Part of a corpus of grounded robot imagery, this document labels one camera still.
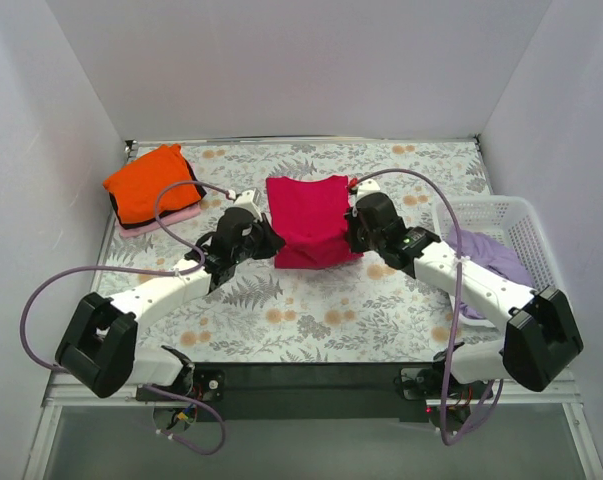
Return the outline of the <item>magenta t shirt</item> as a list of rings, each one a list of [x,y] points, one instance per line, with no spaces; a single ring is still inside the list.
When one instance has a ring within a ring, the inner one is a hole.
[[[285,240],[275,268],[321,270],[362,257],[346,240],[348,184],[346,176],[338,175],[311,182],[266,179],[272,227]]]

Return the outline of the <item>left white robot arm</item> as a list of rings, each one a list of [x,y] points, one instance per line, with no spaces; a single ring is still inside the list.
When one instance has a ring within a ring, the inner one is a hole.
[[[171,347],[145,349],[138,338],[184,304],[229,281],[246,260],[274,257],[285,245],[265,215],[231,207],[172,271],[129,290],[83,297],[55,354],[56,362],[97,397],[128,383],[159,386],[174,400],[194,386],[193,363]]]

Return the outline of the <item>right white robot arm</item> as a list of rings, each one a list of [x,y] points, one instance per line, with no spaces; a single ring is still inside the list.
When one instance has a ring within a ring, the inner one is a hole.
[[[512,379],[543,391],[582,351],[584,344],[567,296],[517,284],[455,251],[433,232],[408,227],[380,191],[358,190],[345,218],[355,253],[373,251],[392,269],[441,289],[483,314],[501,339],[459,345],[443,355],[433,373],[435,389],[456,397],[469,384]]]

